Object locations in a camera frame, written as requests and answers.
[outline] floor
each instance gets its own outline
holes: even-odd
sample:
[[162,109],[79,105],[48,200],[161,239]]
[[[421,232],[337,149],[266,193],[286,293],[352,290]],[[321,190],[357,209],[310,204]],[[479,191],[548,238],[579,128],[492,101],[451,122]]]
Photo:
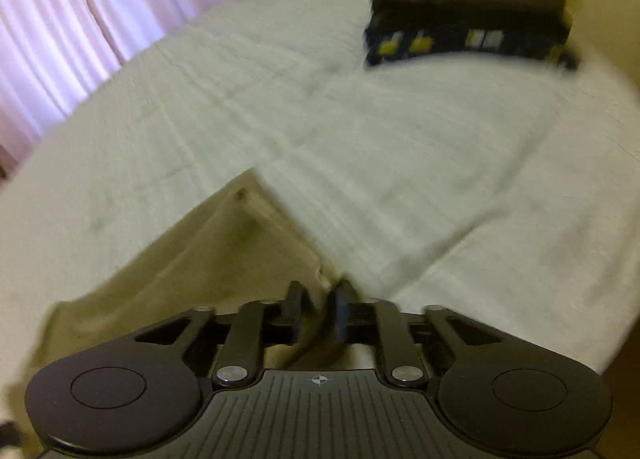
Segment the floor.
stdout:
[[604,459],[640,457],[640,323],[604,375],[613,395],[613,416],[598,443]]

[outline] circular pad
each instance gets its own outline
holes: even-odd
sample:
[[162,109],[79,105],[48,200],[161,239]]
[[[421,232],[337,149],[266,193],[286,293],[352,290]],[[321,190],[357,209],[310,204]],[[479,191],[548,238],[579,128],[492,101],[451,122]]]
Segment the circular pad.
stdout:
[[564,401],[566,387],[552,374],[535,369],[516,369],[494,379],[494,394],[513,409],[543,412]]
[[125,455],[180,432],[200,398],[198,379],[166,346],[114,341],[48,365],[24,401],[46,446]]
[[460,437],[498,455],[547,457],[588,445],[609,420],[600,376],[555,355],[544,362],[455,363],[437,401]]
[[121,367],[102,367],[82,373],[71,384],[71,394],[92,409],[117,409],[145,392],[145,378]]

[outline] ribbed black surface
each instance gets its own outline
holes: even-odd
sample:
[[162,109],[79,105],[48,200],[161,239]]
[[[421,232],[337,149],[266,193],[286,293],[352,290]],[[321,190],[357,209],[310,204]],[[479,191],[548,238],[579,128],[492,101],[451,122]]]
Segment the ribbed black surface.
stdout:
[[386,387],[373,371],[267,371],[253,387],[215,395],[187,432],[135,457],[495,459],[450,433],[421,394]]

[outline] curtain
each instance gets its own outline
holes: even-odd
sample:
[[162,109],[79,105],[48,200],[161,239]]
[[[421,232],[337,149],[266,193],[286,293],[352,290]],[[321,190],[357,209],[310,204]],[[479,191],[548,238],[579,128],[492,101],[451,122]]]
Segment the curtain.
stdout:
[[0,166],[10,173],[137,52],[226,0],[0,0]]

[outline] crosshair marking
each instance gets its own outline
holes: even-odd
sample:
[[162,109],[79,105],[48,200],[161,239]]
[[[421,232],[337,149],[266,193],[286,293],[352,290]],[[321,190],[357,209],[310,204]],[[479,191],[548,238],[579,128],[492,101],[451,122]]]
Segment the crosshair marking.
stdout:
[[326,382],[331,380],[326,376],[322,376],[321,374],[319,374],[311,378],[311,381],[314,382],[318,387],[322,387]]

